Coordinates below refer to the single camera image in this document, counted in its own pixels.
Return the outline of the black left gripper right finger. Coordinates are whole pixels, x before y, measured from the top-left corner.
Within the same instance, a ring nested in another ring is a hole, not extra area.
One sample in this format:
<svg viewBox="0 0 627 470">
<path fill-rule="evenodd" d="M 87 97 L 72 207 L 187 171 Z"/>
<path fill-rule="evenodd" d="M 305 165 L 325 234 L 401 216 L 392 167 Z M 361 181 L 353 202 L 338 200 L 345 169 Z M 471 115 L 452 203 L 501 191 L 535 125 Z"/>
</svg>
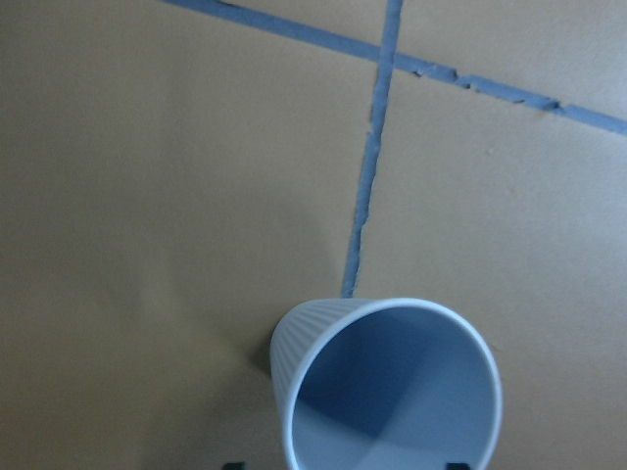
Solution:
<svg viewBox="0 0 627 470">
<path fill-rule="evenodd" d="M 447 462 L 447 470 L 471 470 L 466 462 Z"/>
</svg>

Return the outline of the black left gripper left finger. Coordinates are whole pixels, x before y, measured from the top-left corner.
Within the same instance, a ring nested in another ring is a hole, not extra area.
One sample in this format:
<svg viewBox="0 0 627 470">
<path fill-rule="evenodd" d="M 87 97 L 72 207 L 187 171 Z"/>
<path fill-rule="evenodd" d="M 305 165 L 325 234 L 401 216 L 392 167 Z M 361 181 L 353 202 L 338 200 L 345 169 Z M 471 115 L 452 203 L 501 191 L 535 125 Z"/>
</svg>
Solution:
<svg viewBox="0 0 627 470">
<path fill-rule="evenodd" d="M 226 462 L 222 465 L 222 470 L 246 470 L 244 461 Z"/>
</svg>

